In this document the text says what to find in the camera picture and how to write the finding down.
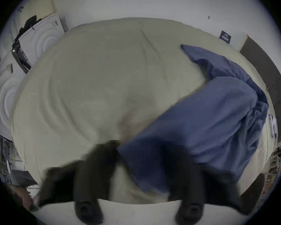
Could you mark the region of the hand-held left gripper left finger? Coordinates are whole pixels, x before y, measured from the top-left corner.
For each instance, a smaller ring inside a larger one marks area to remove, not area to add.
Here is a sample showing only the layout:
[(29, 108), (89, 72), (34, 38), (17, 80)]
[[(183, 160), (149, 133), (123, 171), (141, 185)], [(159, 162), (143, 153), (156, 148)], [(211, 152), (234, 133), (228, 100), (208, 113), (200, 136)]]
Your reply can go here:
[(103, 213), (98, 199), (110, 200), (119, 145), (116, 140), (97, 144), (84, 159), (49, 168), (38, 193), (38, 206), (73, 201), (76, 216), (81, 222), (102, 224)]

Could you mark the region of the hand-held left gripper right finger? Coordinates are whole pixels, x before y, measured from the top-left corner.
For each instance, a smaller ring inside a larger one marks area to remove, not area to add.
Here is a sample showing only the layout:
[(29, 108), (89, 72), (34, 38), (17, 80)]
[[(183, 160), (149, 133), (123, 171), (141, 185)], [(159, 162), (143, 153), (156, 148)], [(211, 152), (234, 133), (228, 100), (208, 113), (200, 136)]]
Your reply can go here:
[(205, 204), (230, 207), (242, 215), (248, 215), (230, 171), (197, 163), (182, 146), (162, 145), (161, 154), (166, 184), (170, 190), (168, 201), (181, 200), (175, 215), (176, 224), (198, 223)]

